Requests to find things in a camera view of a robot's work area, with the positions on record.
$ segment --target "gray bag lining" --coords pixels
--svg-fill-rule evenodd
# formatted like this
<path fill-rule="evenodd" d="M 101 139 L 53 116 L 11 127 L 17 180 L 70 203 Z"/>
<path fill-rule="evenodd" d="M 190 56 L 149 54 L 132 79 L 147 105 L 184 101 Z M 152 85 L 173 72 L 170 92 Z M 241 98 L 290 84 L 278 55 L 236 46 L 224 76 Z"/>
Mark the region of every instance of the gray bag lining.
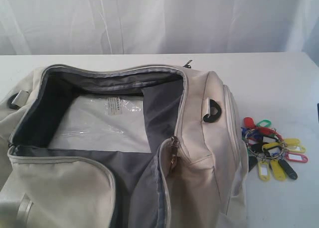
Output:
<path fill-rule="evenodd" d="M 84 80 L 81 81 L 81 77 L 73 77 L 73 74 L 62 73 L 62 75 L 62 77 L 54 75 L 50 78 L 50 73 L 46 73 L 48 77 L 43 78 L 39 93 L 40 99 L 34 103 L 35 106 L 29 111 L 30 114 L 24 117 L 12 139 L 17 145 L 14 155 L 81 156 L 99 161 L 114 173 L 117 182 L 117 210 L 112 220 L 114 227 L 162 227 L 165 207 L 158 148 L 174 133 L 183 92 L 182 77 L 176 74 L 171 76 L 171 73 L 140 73 L 133 77 L 129 75 L 123 78 L 113 77 L 110 83 L 107 83 L 109 79 L 105 78 L 94 81 L 94 78 L 84 77 Z M 131 85 L 137 84 L 141 87 L 132 89 Z M 122 88 L 126 95 L 130 94 L 127 93 L 129 91 L 132 95 L 144 96 L 145 130 L 151 153 L 47 148 L 60 122 L 57 116 L 62 118 L 75 96 L 87 93 L 88 90 L 94 93 L 99 91 L 99 93 L 109 94 L 108 90 L 115 88 Z M 43 119 L 48 116 L 53 116 L 53 118 Z M 44 127 L 47 128 L 48 123 L 52 123 L 50 127 L 53 128 L 48 134 L 41 134 L 41 136 L 32 134 L 41 132 Z"/>

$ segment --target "key ring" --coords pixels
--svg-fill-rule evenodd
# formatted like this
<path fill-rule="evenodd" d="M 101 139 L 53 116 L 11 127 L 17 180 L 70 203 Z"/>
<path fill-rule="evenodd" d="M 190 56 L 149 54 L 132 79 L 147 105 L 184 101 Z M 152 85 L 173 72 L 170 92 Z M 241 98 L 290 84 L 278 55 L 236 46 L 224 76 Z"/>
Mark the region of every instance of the key ring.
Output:
<path fill-rule="evenodd" d="M 262 135 L 274 135 L 277 137 L 278 139 L 278 143 L 279 143 L 279 147 L 280 147 L 280 153 L 277 154 L 276 156 L 267 156 L 266 154 L 264 154 L 264 156 L 261 156 L 259 155 L 259 153 L 256 153 L 254 152 L 252 149 L 251 149 L 251 145 L 249 144 L 249 137 L 252 136 L 253 132 L 254 131 L 259 131 Z M 247 130 L 245 132 L 245 143 L 246 143 L 246 146 L 249 150 L 249 152 L 251 154 L 253 154 L 255 157 L 259 157 L 261 158 L 262 160 L 264 159 L 269 159 L 269 160 L 272 160 L 272 159 L 277 159 L 279 157 L 281 157 L 283 155 L 284 152 L 287 151 L 286 147 L 287 147 L 287 144 L 284 142 L 283 138 L 281 137 L 280 134 L 278 134 L 276 131 L 270 129 L 270 128 L 267 128 L 267 127 L 256 127 L 256 128 L 251 128 L 249 130 Z"/>

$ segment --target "white table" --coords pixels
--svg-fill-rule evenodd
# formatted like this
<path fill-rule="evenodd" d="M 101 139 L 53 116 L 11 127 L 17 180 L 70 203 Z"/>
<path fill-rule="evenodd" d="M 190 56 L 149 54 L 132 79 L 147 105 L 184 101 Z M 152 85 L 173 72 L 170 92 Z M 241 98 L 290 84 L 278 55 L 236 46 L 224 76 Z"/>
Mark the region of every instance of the white table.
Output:
<path fill-rule="evenodd" d="M 250 228 L 319 227 L 319 68 L 304 53 L 170 55 L 0 56 L 0 97 L 36 67 L 67 64 L 88 70 L 119 70 L 141 64 L 214 70 L 233 92 L 240 116 L 269 119 L 283 137 L 299 138 L 306 164 L 293 163 L 298 180 L 263 182 L 254 168 L 247 178 Z"/>

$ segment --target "red key tag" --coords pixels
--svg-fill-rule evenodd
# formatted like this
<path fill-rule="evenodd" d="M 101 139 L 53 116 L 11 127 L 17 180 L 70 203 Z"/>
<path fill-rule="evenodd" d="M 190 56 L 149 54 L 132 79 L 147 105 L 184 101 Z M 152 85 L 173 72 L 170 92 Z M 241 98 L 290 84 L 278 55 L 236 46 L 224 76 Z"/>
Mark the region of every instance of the red key tag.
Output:
<path fill-rule="evenodd" d="M 295 152 L 287 152 L 285 158 L 292 162 L 308 162 L 308 158 L 305 155 Z"/>
<path fill-rule="evenodd" d="M 245 117 L 244 118 L 244 125 L 246 128 L 256 128 L 256 125 L 254 123 L 254 120 L 251 117 Z"/>

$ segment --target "white curtain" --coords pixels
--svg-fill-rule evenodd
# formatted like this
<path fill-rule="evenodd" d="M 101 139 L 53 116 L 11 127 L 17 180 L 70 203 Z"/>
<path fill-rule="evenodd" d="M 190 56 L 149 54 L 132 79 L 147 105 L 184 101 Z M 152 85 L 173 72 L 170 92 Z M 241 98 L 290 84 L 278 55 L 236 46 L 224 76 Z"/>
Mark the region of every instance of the white curtain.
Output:
<path fill-rule="evenodd" d="M 0 54 L 305 51 L 319 0 L 0 0 Z"/>

